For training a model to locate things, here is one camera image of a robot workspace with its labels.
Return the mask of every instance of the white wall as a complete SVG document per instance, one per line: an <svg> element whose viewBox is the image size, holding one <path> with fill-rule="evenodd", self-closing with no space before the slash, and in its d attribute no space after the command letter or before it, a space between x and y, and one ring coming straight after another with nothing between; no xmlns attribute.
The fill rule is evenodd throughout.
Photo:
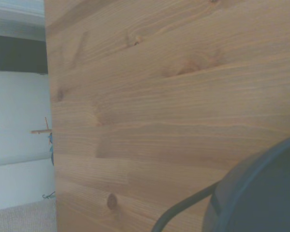
<svg viewBox="0 0 290 232"><path fill-rule="evenodd" d="M55 191L50 159L0 166L0 209L43 200Z"/></svg>
<svg viewBox="0 0 290 232"><path fill-rule="evenodd" d="M30 133L46 128L44 117L51 128L48 76L0 72L0 208L55 190L48 134Z"/></svg>
<svg viewBox="0 0 290 232"><path fill-rule="evenodd" d="M48 134L31 134L52 127L48 76L0 72L0 165L49 158Z"/></svg>

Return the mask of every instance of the beige carpet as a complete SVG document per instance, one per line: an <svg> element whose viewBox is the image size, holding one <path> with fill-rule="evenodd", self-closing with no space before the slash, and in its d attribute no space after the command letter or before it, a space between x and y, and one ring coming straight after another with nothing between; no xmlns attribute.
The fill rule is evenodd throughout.
<svg viewBox="0 0 290 232"><path fill-rule="evenodd" d="M0 232L56 232L56 200L0 210Z"/></svg>

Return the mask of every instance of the wooden panel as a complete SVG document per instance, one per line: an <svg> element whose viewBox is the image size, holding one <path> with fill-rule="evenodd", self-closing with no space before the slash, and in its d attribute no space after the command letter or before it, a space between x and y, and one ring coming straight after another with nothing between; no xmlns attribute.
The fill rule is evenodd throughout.
<svg viewBox="0 0 290 232"><path fill-rule="evenodd" d="M45 4L60 232L150 231L290 136L290 0Z"/></svg>

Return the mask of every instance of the white ceiling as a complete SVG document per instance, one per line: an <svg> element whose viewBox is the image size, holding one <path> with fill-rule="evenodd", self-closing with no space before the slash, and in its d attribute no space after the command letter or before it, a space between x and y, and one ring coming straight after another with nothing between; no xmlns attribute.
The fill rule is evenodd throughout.
<svg viewBox="0 0 290 232"><path fill-rule="evenodd" d="M43 0L0 0L0 35L45 41Z"/></svg>

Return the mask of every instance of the wooden desk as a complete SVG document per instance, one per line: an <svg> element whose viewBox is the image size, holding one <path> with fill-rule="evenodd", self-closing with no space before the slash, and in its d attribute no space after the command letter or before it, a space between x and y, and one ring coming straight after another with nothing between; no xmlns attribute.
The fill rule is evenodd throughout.
<svg viewBox="0 0 290 232"><path fill-rule="evenodd" d="M45 0L59 232L147 232L290 136L290 0ZM204 201L167 232L201 231Z"/></svg>

